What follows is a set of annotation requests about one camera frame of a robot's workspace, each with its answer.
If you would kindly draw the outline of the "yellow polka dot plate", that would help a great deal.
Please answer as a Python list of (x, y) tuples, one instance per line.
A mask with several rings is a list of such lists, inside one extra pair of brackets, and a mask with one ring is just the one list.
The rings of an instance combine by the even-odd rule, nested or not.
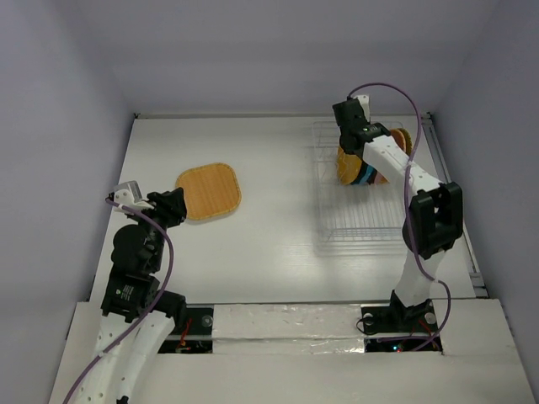
[(339, 146), (336, 162), (337, 178), (342, 185), (351, 185), (360, 181), (364, 162), (359, 157), (345, 153), (344, 149)]

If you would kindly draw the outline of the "square woven bamboo tray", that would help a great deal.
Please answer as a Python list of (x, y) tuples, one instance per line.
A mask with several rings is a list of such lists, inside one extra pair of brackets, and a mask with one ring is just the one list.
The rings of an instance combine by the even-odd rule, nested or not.
[(232, 213), (242, 201), (235, 171), (222, 162), (190, 168), (175, 182), (184, 191), (187, 219), (206, 221)]

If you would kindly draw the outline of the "blue polka dot plate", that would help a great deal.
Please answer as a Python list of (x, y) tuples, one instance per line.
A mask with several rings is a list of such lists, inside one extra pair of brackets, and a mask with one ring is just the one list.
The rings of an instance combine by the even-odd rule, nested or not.
[(376, 175), (376, 169), (370, 165), (362, 166), (356, 179), (352, 182), (353, 185), (369, 184), (371, 177)]

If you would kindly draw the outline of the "round woven orange tray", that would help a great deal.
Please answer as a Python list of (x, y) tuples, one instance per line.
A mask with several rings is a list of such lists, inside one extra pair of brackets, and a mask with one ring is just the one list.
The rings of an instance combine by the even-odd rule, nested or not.
[(400, 129), (391, 129), (390, 134), (401, 150), (408, 153), (407, 137)]

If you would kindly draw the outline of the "pink polka dot plate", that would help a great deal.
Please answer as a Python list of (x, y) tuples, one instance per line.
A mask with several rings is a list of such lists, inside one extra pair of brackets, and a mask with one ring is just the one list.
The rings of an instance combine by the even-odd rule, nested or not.
[(377, 172), (374, 178), (374, 184), (383, 184), (386, 182), (387, 182), (387, 179), (380, 172)]

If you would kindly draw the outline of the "dark maroon plate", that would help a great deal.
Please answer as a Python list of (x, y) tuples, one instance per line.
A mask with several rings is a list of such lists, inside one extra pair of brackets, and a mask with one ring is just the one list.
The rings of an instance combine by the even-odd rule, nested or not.
[(374, 184), (376, 182), (377, 177), (378, 177), (378, 171), (376, 169), (370, 170), (369, 176), (366, 178), (366, 184)]

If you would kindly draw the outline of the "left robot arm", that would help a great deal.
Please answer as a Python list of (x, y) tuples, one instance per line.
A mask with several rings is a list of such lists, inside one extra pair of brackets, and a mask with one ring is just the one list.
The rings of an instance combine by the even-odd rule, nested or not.
[(100, 305), (93, 358), (66, 403), (132, 403), (161, 345), (186, 323), (186, 299), (155, 274), (174, 258), (167, 231), (187, 217), (184, 191), (141, 195), (137, 182), (117, 185), (106, 203), (131, 220), (113, 237), (112, 268)]

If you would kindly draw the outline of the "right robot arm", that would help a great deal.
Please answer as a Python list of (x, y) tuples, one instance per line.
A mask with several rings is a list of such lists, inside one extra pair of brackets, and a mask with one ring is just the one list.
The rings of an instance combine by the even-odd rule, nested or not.
[(372, 122), (368, 106), (366, 96), (357, 96), (332, 107), (340, 132), (339, 179), (346, 185), (387, 183), (403, 192), (407, 257), (388, 305), (365, 308), (357, 326), (367, 336), (412, 333), (432, 312), (430, 288), (437, 269), (463, 234), (462, 189), (413, 162), (410, 134)]

